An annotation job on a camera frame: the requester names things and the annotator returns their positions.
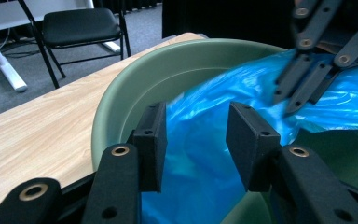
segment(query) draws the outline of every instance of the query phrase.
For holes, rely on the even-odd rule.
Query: blue plastic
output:
[[[284,118],[272,105],[288,50],[245,63],[184,92],[167,107],[168,148],[161,194],[144,193],[144,223],[219,223],[245,190],[226,145],[231,101],[250,105],[290,144],[299,129],[358,129],[358,68],[345,71],[316,105]]]

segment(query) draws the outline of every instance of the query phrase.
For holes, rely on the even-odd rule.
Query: gray carpet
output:
[[[132,54],[149,49],[169,39],[169,37],[161,39],[161,12],[162,5],[157,5],[156,7],[133,11],[126,15]],[[14,47],[13,45],[14,44],[4,45],[2,51]],[[6,51],[5,54],[33,50],[37,50],[37,45],[23,45]],[[107,49],[101,45],[93,45],[75,49],[55,50],[54,52],[59,61],[67,61],[81,58],[82,56],[100,56],[106,53]],[[40,53],[18,59],[7,56],[7,59],[28,85],[28,90],[22,93],[14,91],[0,71],[0,113],[54,90],[48,70]],[[59,73],[56,74],[59,78],[60,86],[64,86],[81,77],[105,68],[112,63],[119,62],[119,60],[119,57],[111,57],[84,63],[68,64],[62,67],[67,78],[61,78]]]

